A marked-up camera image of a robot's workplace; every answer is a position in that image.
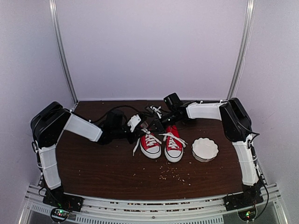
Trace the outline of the red canvas sneaker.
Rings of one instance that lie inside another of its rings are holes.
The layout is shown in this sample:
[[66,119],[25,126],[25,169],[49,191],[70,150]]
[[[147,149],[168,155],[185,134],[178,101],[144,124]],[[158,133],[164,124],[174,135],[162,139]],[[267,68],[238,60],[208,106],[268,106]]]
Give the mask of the red canvas sneaker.
[[161,144],[162,142],[147,128],[141,129],[143,136],[141,136],[133,149],[133,156],[138,148],[141,152],[150,159],[157,159],[161,156]]
[[163,141],[165,142],[164,154],[169,162],[176,163],[179,162],[184,154],[184,148],[188,143],[180,138],[179,129],[176,125],[172,125],[166,128],[165,133],[161,133],[163,136]]

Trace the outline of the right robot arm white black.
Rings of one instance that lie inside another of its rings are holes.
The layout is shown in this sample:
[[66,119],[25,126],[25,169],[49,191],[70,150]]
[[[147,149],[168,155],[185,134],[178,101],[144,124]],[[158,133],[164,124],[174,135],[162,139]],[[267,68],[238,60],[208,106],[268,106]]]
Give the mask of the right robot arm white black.
[[183,102],[176,93],[172,93],[164,98],[164,102],[169,112],[150,124],[159,132],[185,119],[216,119],[222,122],[224,134],[234,146],[241,166],[243,192],[238,199],[244,206],[258,201],[263,186],[253,146],[258,134],[252,131],[251,119],[240,100]]

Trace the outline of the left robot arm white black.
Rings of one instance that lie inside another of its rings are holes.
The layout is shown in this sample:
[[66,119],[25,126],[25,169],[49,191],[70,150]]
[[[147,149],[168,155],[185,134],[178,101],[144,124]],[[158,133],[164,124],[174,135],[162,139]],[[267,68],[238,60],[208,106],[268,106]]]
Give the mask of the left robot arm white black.
[[127,139],[129,143],[133,143],[142,135],[139,126],[146,116],[138,112],[123,122],[124,117],[117,106],[105,113],[104,121],[91,121],[54,101],[31,120],[32,148],[37,157],[37,165],[45,181],[49,200],[57,207],[63,207],[67,203],[56,160],[56,147],[63,132],[74,133],[100,145],[107,145],[114,139]]

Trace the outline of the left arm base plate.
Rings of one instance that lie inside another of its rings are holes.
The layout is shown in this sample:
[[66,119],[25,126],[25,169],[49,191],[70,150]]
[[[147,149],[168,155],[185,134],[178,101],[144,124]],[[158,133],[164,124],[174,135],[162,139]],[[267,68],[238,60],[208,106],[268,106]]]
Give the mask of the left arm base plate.
[[62,198],[57,201],[50,195],[46,195],[43,198],[43,203],[52,207],[62,208],[68,211],[80,212],[84,199],[79,196],[63,195]]

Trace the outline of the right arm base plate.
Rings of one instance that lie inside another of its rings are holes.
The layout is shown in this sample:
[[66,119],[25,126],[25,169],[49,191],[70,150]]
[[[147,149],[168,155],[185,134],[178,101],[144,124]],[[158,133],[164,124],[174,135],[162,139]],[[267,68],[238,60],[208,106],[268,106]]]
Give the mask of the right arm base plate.
[[224,205],[226,211],[240,210],[247,207],[254,207],[254,205],[263,202],[263,197],[257,195],[254,198],[246,197],[244,193],[228,194],[224,198]]

